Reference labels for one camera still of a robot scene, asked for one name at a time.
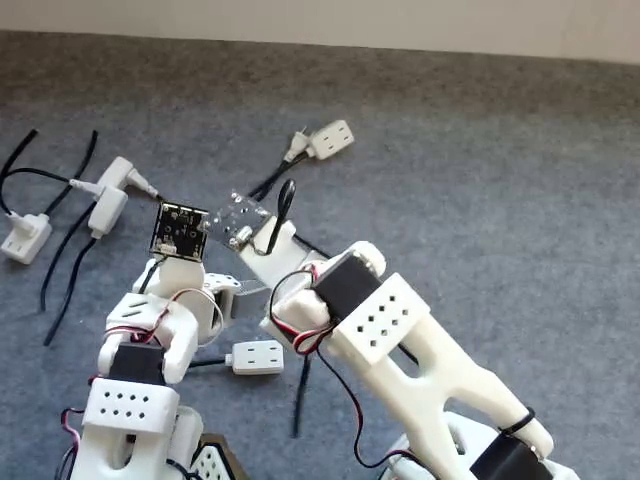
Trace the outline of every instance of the white wall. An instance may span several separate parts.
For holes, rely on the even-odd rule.
[[[640,63],[640,0],[0,0],[0,29]]]

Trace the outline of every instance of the black circuit board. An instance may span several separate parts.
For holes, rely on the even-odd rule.
[[[151,253],[201,262],[208,225],[206,210],[163,202],[158,209]]]

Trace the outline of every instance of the white connector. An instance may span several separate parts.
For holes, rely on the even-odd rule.
[[[49,217],[44,213],[21,217],[16,212],[7,217],[13,229],[0,250],[9,258],[29,265],[51,235]]]
[[[305,129],[293,134],[289,150],[284,156],[285,162],[292,162],[298,155],[309,147],[309,137],[304,134]]]
[[[347,122],[336,120],[309,137],[307,154],[318,160],[329,158],[354,142]]]
[[[153,198],[158,196],[158,190],[123,157],[117,157],[111,162],[97,183],[72,179],[69,185],[93,195],[96,206],[89,217],[89,228],[91,236],[98,239],[107,235],[120,218],[129,199],[124,192],[127,185],[134,186]]]
[[[233,345],[225,364],[236,375],[269,375],[284,370],[282,345],[275,340],[243,342]]]

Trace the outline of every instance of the black cable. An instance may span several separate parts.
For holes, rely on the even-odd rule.
[[[356,438],[353,442],[353,454],[355,455],[358,463],[365,468],[378,468],[384,462],[389,460],[389,458],[394,457],[396,455],[401,455],[424,468],[424,465],[418,459],[418,457],[416,457],[413,453],[411,453],[408,450],[391,450],[384,457],[382,457],[382,459],[378,460],[375,463],[366,463],[362,459],[362,456],[360,455],[359,443],[360,443],[360,436],[362,435],[362,429],[364,427],[364,414],[362,413],[362,407],[360,406],[360,402],[358,401],[358,398],[356,397],[355,393],[353,393],[353,390],[351,390],[347,382],[342,378],[342,376],[338,373],[338,371],[327,361],[327,359],[324,358],[324,355],[322,354],[319,348],[317,352],[318,352],[318,357],[320,357],[320,360],[322,360],[322,363],[326,365],[326,367],[331,371],[331,373],[333,373],[333,375],[338,379],[338,381],[342,384],[344,389],[347,391],[347,394],[351,398],[351,401],[353,402],[353,406],[356,409],[356,414],[358,419],[358,429],[356,431]]]
[[[202,480],[202,477],[199,474],[197,474],[195,472],[189,472],[186,468],[184,468],[182,465],[180,465],[175,460],[171,460],[170,458],[168,458],[167,459],[167,465],[171,465],[173,468],[178,470],[186,480],[192,480],[192,479],[193,480]]]
[[[57,180],[62,183],[69,183],[69,179],[67,177],[63,177],[62,175],[58,175],[57,173],[51,173],[46,170],[42,170],[40,168],[31,168],[31,167],[22,167],[16,168],[15,170],[11,170],[4,176],[4,179],[7,179],[17,173],[31,173],[33,175],[40,175],[41,177],[50,178],[52,180]]]
[[[510,427],[499,429],[500,433],[502,435],[511,436],[511,435],[517,433],[518,431],[522,430],[527,425],[529,425],[529,423],[531,423],[533,421],[533,419],[536,418],[536,412],[531,407],[527,407],[527,411],[529,413],[527,413],[527,415],[522,420],[520,420],[519,422],[514,423]]]
[[[55,337],[56,332],[58,331],[58,328],[62,323],[62,319],[64,318],[65,313],[67,313],[67,308],[69,308],[69,304],[71,303],[71,297],[73,296],[73,290],[75,289],[75,286],[76,286],[76,280],[78,279],[78,271],[80,270],[80,264],[82,263],[82,259],[87,254],[87,252],[91,250],[91,247],[93,247],[96,244],[96,241],[97,240],[95,238],[91,238],[91,240],[89,240],[87,245],[80,251],[80,253],[76,257],[76,261],[73,264],[73,269],[71,270],[71,277],[69,278],[69,284],[67,285],[67,293],[64,296],[62,306],[60,307],[60,310],[58,311],[58,315],[56,316],[56,319],[53,321],[53,324],[51,325],[51,328],[49,328],[49,331],[47,332],[47,336],[44,339],[43,345],[45,347],[48,347],[49,345],[51,345],[51,341],[53,340],[53,337]]]
[[[278,194],[278,215],[276,216],[276,223],[273,226],[273,231],[269,237],[269,244],[267,245],[267,250],[264,252],[264,255],[271,255],[273,252],[278,241],[282,225],[286,222],[289,210],[291,210],[291,204],[293,203],[293,197],[295,194],[296,182],[291,179],[284,182],[284,185],[282,185],[280,193]]]
[[[400,343],[398,344],[398,348],[402,350],[402,353],[404,353],[409,360],[411,360],[413,363],[418,365],[418,359],[415,357],[415,355],[413,355],[413,353],[409,351],[407,347],[405,347],[403,344]]]
[[[211,358],[209,360],[194,360],[189,364],[189,368],[207,367],[209,365],[222,365],[226,363],[225,357]]]
[[[73,174],[73,178],[80,178],[84,173],[84,171],[86,170],[87,166],[89,165],[89,162],[91,161],[91,157],[93,156],[93,151],[96,148],[97,141],[98,141],[98,132],[94,130],[93,132],[91,132],[91,140],[89,140],[89,145],[87,146],[87,150],[84,154],[84,158],[82,159],[82,163],[80,163],[80,166],[78,167],[76,172]],[[60,202],[62,202],[62,200],[64,200],[65,197],[69,195],[71,188],[72,188],[71,185],[67,185],[66,187],[64,187],[64,189],[58,194],[58,196],[54,198],[53,201],[49,204],[49,206],[45,209],[44,211],[45,215],[51,216],[53,211],[56,208],[58,208],[58,205],[60,205]]]
[[[58,467],[56,468],[56,473],[53,476],[53,480],[65,480],[63,478],[65,470],[67,470],[66,478],[67,479],[71,478],[71,472],[73,472],[73,465],[74,465],[74,463],[76,461],[76,455],[77,455],[77,452],[75,451],[74,446],[71,445],[67,449],[67,451],[64,452],[64,454],[62,455],[62,458],[60,459],[60,463],[58,464]],[[71,461],[71,465],[67,469],[67,465],[69,464],[69,461]]]
[[[294,275],[299,275],[301,273],[306,273],[307,275],[311,275],[311,280],[313,280],[313,272],[310,272],[309,270],[294,270],[293,272],[289,272],[287,273],[284,277],[282,277],[278,283],[276,283],[276,285],[273,287],[273,289],[271,290],[271,296],[269,297],[269,319],[271,319],[271,321],[274,321],[274,316],[273,316],[273,303],[275,302],[275,298],[276,298],[276,292],[278,291],[278,289],[282,286],[282,284],[284,282],[286,282],[287,280],[289,280],[291,277],[293,277]],[[274,325],[276,326],[276,328],[280,331],[280,333],[282,333],[282,335],[289,340],[289,342],[293,342],[293,339],[295,338],[295,335],[283,330],[277,323],[274,322]]]
[[[293,407],[293,422],[291,425],[291,436],[298,438],[300,435],[300,422],[302,421],[302,409],[304,407],[304,395],[307,391],[309,383],[309,375],[311,373],[311,355],[305,355],[302,371],[300,372],[300,380],[298,389],[296,390],[296,401]]]
[[[276,168],[271,175],[269,175],[265,180],[260,182],[256,187],[254,187],[247,195],[254,200],[261,202],[265,199],[265,197],[269,194],[269,192],[273,189],[274,185],[278,181],[278,179],[284,175],[287,171],[295,167],[300,162],[309,158],[309,155],[306,152],[302,152],[296,158],[294,158],[291,162],[282,161],[278,168]]]
[[[93,202],[91,205],[89,205],[89,208],[87,208],[84,212],[82,212],[82,215],[80,215],[78,219],[75,221],[75,223],[71,225],[69,230],[67,230],[67,233],[65,234],[64,238],[62,239],[62,242],[60,242],[60,245],[58,245],[58,249],[56,250],[56,253],[53,255],[53,259],[49,264],[49,269],[47,270],[47,274],[45,275],[44,281],[42,282],[42,286],[40,287],[40,311],[41,312],[44,312],[47,309],[47,289],[49,288],[49,282],[51,281],[53,271],[55,270],[56,265],[58,264],[58,261],[62,256],[62,252],[64,251],[67,244],[69,243],[69,240],[71,240],[71,237],[78,231],[78,228],[80,228],[80,225],[82,225],[82,223],[87,219],[87,217],[91,215],[91,212],[93,212],[93,209],[95,208],[95,206],[96,206],[96,203]]]
[[[156,262],[153,265],[151,265],[151,268],[147,272],[147,276],[144,277],[142,285],[140,285],[140,288],[138,289],[138,293],[144,293],[145,292],[145,290],[149,286],[149,282],[151,281],[151,278],[153,277],[153,274],[156,273],[156,270],[158,269],[158,267],[160,265],[162,265],[166,261],[167,258],[169,258],[169,257],[167,257],[165,255],[164,257],[160,258],[159,260],[156,260]]]
[[[29,145],[31,141],[36,137],[36,135],[38,135],[38,131],[35,129],[31,129],[27,136],[24,137],[18,144],[18,146],[13,150],[13,152],[11,152],[11,155],[9,155],[9,158],[7,158],[7,161],[2,166],[2,170],[0,170],[0,208],[2,208],[2,210],[4,210],[7,215],[11,215],[11,210],[9,209],[9,207],[7,207],[7,204],[4,202],[4,198],[2,196],[2,186],[4,184],[4,180],[13,164],[22,154],[24,149],[27,148],[27,145]]]
[[[315,250],[316,252],[318,252],[320,255],[322,255],[325,258],[331,258],[333,255],[329,255],[327,252],[325,252],[324,250],[322,250],[320,247],[315,246],[313,243],[311,243],[309,240],[306,240],[304,238],[302,238],[300,235],[298,235],[297,233],[295,233],[293,235],[293,238],[295,238],[298,242],[300,242],[301,244],[303,244],[305,247],[310,248],[311,250]]]

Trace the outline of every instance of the circuit board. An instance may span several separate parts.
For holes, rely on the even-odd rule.
[[[201,262],[209,226],[206,210],[163,202],[156,217],[151,253]]]
[[[211,235],[226,247],[240,251],[269,217],[271,214],[258,202],[233,192],[229,204],[213,218]]]

